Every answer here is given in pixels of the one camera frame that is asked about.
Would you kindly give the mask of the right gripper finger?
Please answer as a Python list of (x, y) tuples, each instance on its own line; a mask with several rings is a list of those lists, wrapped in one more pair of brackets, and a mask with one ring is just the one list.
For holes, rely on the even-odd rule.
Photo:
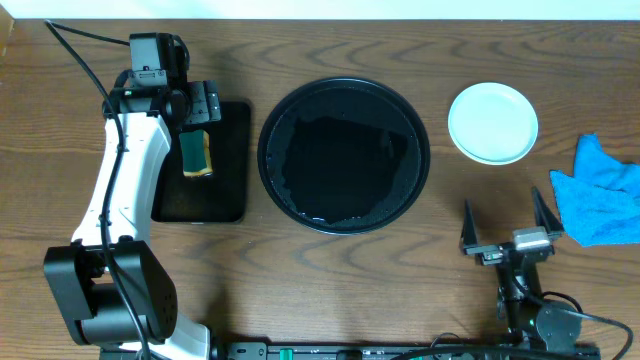
[(550, 239), (559, 239), (564, 234), (564, 227), (542, 198), (537, 187), (531, 189), (534, 206), (534, 218), (538, 226), (542, 226)]
[(470, 249), (478, 244), (472, 207), (468, 199), (466, 199), (464, 203), (464, 221), (461, 231), (460, 244), (462, 249)]

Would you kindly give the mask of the green yellow sponge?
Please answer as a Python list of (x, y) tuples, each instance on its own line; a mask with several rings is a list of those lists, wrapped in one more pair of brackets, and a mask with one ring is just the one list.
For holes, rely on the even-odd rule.
[(182, 168), (185, 177), (209, 176), (213, 173), (210, 137), (202, 129), (179, 135)]

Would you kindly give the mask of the light blue plate top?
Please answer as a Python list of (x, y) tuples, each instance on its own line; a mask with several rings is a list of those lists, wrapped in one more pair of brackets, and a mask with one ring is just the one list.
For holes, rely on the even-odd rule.
[(452, 101), (447, 125), (452, 142), (465, 156), (492, 166), (524, 158), (539, 131), (530, 100), (517, 89), (496, 82), (462, 90)]

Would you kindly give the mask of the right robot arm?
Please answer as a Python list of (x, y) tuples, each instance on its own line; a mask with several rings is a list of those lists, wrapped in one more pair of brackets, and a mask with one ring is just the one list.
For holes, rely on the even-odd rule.
[(488, 245), (479, 243), (471, 203), (466, 201), (460, 249), (478, 264), (495, 268), (498, 315), (522, 346), (575, 355), (582, 321), (568, 312), (578, 307), (573, 300), (546, 300), (537, 271), (538, 263), (555, 254), (553, 242), (564, 234), (564, 227), (536, 188), (532, 199), (535, 225), (515, 230), (509, 242)]

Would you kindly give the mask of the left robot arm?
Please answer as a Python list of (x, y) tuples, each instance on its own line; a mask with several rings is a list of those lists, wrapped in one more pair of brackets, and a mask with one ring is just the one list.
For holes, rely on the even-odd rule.
[(187, 111), (162, 89), (117, 88), (88, 209), (44, 274), (72, 340), (110, 359), (213, 359), (211, 331), (178, 310), (174, 283), (150, 248), (156, 186), (171, 132), (221, 118), (214, 81), (188, 85)]

